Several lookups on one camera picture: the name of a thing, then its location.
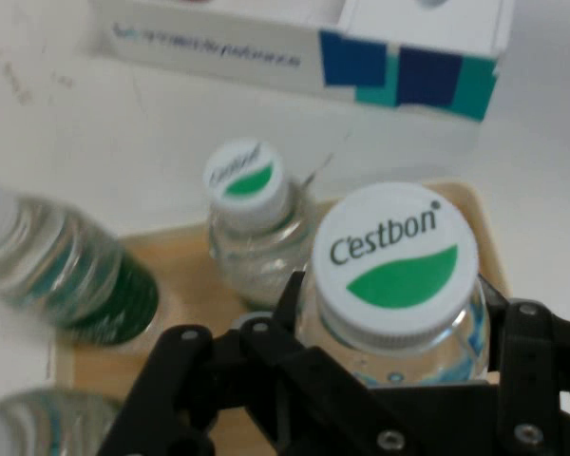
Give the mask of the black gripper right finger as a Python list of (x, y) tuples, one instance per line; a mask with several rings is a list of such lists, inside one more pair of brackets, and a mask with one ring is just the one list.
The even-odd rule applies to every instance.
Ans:
[(500, 455), (570, 455), (570, 321), (536, 300), (508, 299), (479, 278), (490, 318), (488, 368), (499, 374)]

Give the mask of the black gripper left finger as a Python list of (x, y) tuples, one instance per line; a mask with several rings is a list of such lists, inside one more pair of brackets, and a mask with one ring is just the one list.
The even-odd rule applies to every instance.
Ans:
[(405, 455), (400, 420), (319, 348), (294, 337), (304, 275), (291, 275), (270, 317), (213, 336), (165, 331), (101, 445), (103, 455), (212, 455), (210, 427), (245, 409), (280, 455)]

